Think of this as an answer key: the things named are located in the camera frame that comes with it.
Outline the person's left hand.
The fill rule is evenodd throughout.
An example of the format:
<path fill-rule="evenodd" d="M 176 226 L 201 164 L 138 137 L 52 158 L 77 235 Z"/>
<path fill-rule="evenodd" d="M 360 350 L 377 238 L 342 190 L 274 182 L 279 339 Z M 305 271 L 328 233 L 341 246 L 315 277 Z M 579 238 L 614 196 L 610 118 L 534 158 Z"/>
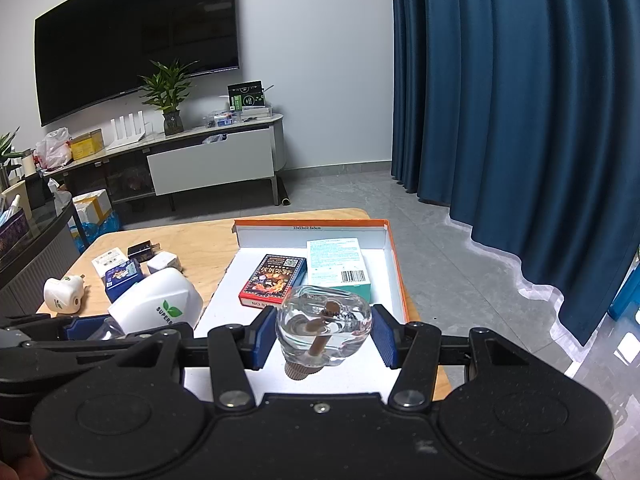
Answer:
<path fill-rule="evenodd" d="M 38 455 L 21 457 L 14 465 L 1 463 L 0 480 L 47 480 L 49 471 Z"/>

